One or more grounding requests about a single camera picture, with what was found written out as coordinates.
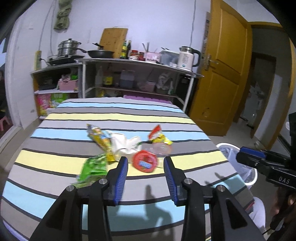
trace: green snack bag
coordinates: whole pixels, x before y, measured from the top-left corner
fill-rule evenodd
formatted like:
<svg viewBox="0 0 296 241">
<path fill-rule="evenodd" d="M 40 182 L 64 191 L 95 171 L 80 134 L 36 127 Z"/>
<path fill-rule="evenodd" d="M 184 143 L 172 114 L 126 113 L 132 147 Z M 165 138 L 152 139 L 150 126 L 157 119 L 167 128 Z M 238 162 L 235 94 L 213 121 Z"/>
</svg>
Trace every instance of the green snack bag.
<svg viewBox="0 0 296 241">
<path fill-rule="evenodd" d="M 77 178 L 77 183 L 73 185 L 77 188 L 90 186 L 95 181 L 105 177 L 107 170 L 107 156 L 106 153 L 88 158 L 81 169 L 81 173 Z"/>
<path fill-rule="evenodd" d="M 67 99 L 69 99 L 68 93 L 53 93 L 50 102 L 50 108 L 56 108 L 60 103 Z"/>
</svg>

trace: electric kettle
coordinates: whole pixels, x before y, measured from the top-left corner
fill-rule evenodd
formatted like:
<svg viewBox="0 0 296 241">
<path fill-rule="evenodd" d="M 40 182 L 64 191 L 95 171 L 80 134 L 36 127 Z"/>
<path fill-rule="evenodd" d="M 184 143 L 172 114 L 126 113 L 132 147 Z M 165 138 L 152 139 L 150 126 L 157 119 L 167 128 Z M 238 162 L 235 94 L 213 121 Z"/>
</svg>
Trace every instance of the electric kettle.
<svg viewBox="0 0 296 241">
<path fill-rule="evenodd" d="M 186 47 L 182 46 L 179 48 L 180 53 L 179 53 L 179 59 L 178 59 L 178 64 L 177 68 L 179 69 L 184 69 L 184 70 L 192 70 L 192 67 L 196 67 L 200 64 L 200 51 L 195 50 L 191 47 Z M 198 61 L 196 64 L 193 64 L 194 60 L 194 54 L 198 54 Z"/>
</svg>

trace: blue stripe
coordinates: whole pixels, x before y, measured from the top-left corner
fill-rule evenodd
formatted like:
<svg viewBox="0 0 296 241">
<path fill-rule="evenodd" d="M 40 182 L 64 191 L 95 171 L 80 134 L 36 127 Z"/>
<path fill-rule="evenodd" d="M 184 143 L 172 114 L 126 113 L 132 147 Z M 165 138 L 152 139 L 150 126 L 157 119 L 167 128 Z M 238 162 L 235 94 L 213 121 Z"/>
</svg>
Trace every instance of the blue stripe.
<svg viewBox="0 0 296 241">
<path fill-rule="evenodd" d="M 114 131 L 125 134 L 127 139 L 134 136 L 140 136 L 142 141 L 148 139 L 149 131 Z M 203 132 L 195 131 L 163 131 L 164 135 L 171 141 L 185 141 L 185 140 L 209 140 L 209 137 Z M 32 137 L 51 138 L 51 139 L 68 139 L 68 140 L 91 140 L 87 136 L 86 130 L 72 130 L 72 129 L 36 129 Z"/>
<path fill-rule="evenodd" d="M 237 174 L 217 185 L 226 186 L 231 193 L 244 187 L 244 182 Z M 37 195 L 6 182 L 3 197 L 32 215 L 43 218 L 55 199 Z M 176 207 L 171 200 L 152 204 L 121 205 L 108 207 L 111 231 L 148 229 L 175 223 L 184 219 L 185 207 Z M 83 206 L 82 228 L 87 229 L 87 205 Z"/>
<path fill-rule="evenodd" d="M 62 107 L 118 107 L 118 108 L 134 109 L 134 110 L 164 110 L 164 111 L 183 113 L 181 109 L 176 109 L 176 108 L 171 108 L 171 107 L 161 106 L 161 105 L 145 105 L 145 104 L 65 102 L 65 103 L 59 104 L 58 106 L 58 108 L 62 108 Z"/>
</svg>

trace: cutting board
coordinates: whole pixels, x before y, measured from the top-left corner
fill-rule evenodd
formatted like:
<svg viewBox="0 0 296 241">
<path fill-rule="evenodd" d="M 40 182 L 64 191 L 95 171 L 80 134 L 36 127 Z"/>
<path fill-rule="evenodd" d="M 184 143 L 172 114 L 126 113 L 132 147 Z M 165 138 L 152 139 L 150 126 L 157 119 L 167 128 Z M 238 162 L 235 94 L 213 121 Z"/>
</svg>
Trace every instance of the cutting board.
<svg viewBox="0 0 296 241">
<path fill-rule="evenodd" d="M 113 51 L 113 58 L 119 58 L 127 32 L 127 28 L 105 28 L 100 45 L 104 46 L 104 50 Z"/>
</svg>

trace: wok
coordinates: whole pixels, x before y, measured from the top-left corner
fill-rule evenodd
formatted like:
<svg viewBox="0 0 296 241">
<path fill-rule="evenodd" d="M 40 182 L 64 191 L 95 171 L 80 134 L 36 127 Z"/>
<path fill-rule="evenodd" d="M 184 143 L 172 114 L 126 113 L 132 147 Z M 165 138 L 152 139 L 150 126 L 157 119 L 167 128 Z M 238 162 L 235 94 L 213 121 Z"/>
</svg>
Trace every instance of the wok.
<svg viewBox="0 0 296 241">
<path fill-rule="evenodd" d="M 97 44 L 97 43 L 93 43 L 94 45 L 98 46 L 100 49 L 98 50 L 89 50 L 86 51 L 84 49 L 80 49 L 80 48 L 75 48 L 78 49 L 80 51 L 82 51 L 83 53 L 88 53 L 88 55 L 91 58 L 113 58 L 113 51 L 108 51 L 108 50 L 103 50 L 103 46 Z"/>
</svg>

